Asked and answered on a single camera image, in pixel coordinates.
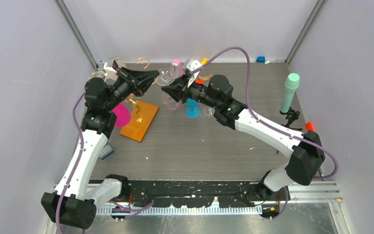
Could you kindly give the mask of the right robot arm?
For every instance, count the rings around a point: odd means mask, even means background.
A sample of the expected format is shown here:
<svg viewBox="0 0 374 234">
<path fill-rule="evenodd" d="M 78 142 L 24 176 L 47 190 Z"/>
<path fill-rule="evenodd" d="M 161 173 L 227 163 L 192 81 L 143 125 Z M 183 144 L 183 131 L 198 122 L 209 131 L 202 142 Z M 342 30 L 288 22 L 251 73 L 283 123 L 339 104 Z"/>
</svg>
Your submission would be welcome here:
<svg viewBox="0 0 374 234">
<path fill-rule="evenodd" d="M 183 75 L 161 89 L 176 102 L 191 99 L 214 108 L 213 116 L 222 126 L 256 137 L 288 158 L 286 164 L 269 170 L 256 185 L 261 199 L 271 200 L 280 189 L 293 183 L 310 185 L 325 160 L 316 132 L 295 131 L 251 111 L 233 98 L 233 86 L 224 75 L 213 76 L 208 85 L 189 83 Z"/>
</svg>

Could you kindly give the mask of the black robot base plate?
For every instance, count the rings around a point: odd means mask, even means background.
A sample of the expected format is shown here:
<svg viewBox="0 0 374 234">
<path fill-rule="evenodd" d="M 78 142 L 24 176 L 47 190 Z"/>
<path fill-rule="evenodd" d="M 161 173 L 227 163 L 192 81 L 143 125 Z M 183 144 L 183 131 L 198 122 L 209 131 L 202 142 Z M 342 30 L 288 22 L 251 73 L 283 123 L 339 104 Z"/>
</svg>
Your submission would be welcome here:
<svg viewBox="0 0 374 234">
<path fill-rule="evenodd" d="M 208 208 L 215 203 L 220 208 L 247 208 L 268 202 L 283 205 L 290 194 L 282 188 L 263 195 L 257 182 L 250 181 L 130 180 L 112 200 L 135 207 L 153 202 L 155 208 Z"/>
</svg>

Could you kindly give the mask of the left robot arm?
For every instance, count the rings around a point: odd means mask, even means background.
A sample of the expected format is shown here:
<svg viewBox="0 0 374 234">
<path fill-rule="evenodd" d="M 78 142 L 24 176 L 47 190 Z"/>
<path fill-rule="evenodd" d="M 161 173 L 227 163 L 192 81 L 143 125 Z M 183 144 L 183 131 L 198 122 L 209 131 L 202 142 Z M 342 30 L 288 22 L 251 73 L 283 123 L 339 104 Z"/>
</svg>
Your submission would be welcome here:
<svg viewBox="0 0 374 234">
<path fill-rule="evenodd" d="M 102 77 L 87 80 L 80 96 L 87 108 L 82 122 L 73 115 L 79 137 L 76 149 L 61 181 L 41 198 L 46 214 L 59 233 L 62 225 L 85 231 L 92 225 L 98 207 L 129 198 L 128 178 L 121 175 L 109 175 L 94 189 L 87 188 L 98 156 L 115 126 L 117 116 L 113 109 L 130 94 L 143 96 L 160 73 L 125 67 L 114 70 L 118 78 L 113 84 L 107 84 Z"/>
</svg>

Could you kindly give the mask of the blue plastic wine glass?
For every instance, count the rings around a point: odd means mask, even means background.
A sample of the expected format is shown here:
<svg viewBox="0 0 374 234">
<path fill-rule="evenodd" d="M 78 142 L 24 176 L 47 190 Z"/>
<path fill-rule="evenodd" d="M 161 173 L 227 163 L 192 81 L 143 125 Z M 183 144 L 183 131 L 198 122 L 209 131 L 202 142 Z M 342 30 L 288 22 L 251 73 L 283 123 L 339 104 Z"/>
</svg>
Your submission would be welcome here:
<svg viewBox="0 0 374 234">
<path fill-rule="evenodd" d="M 188 118 L 196 118 L 199 116 L 200 114 L 200 109 L 198 107 L 199 102 L 188 98 L 185 105 L 186 105 L 185 114 Z"/>
</svg>

